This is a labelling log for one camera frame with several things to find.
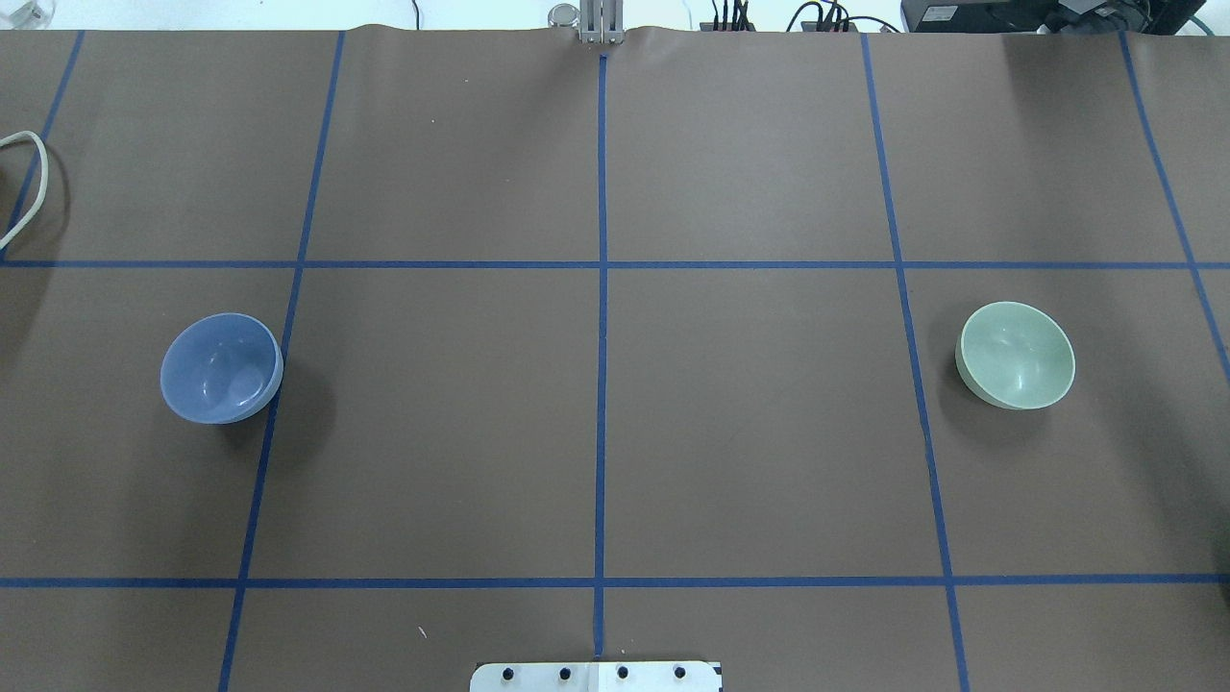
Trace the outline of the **blue bowl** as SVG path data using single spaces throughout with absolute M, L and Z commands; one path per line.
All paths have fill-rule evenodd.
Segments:
M 159 375 L 164 402 L 187 422 L 229 425 L 267 407 L 280 390 L 280 340 L 262 321 L 218 312 L 194 321 L 165 352 Z

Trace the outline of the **white mounting plate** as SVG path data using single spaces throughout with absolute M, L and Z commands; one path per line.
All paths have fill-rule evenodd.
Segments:
M 722 691 L 720 664 L 701 660 L 482 664 L 470 691 Z

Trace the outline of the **black laptop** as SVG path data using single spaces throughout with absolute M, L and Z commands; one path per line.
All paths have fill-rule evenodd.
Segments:
M 1173 36 L 1204 1 L 902 1 L 910 34 Z

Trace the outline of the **green bowl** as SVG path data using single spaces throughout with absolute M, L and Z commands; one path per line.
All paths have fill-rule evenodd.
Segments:
M 1042 411 L 1073 388 L 1073 343 L 1048 313 L 1012 301 L 985 304 L 956 340 L 956 368 L 970 395 L 1002 411 Z

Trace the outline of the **brown table mat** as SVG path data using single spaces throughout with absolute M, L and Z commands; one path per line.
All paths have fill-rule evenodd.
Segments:
M 1228 688 L 1226 38 L 5 32 L 14 130 L 5 691 Z

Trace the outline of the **black usb hub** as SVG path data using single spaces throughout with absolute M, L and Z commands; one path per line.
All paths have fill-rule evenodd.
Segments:
M 755 23 L 750 18 L 750 1 L 710 1 L 712 11 L 711 18 L 699 23 L 702 32 L 720 32 L 720 34 L 733 34 L 733 32 L 754 32 Z
M 852 14 L 843 1 L 803 1 L 791 14 L 785 31 L 800 34 L 900 34 L 888 18 Z

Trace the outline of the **aluminium frame post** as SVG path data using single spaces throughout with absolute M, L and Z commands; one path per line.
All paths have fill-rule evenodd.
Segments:
M 621 44 L 625 41 L 624 0 L 578 1 L 578 39 L 585 44 Z

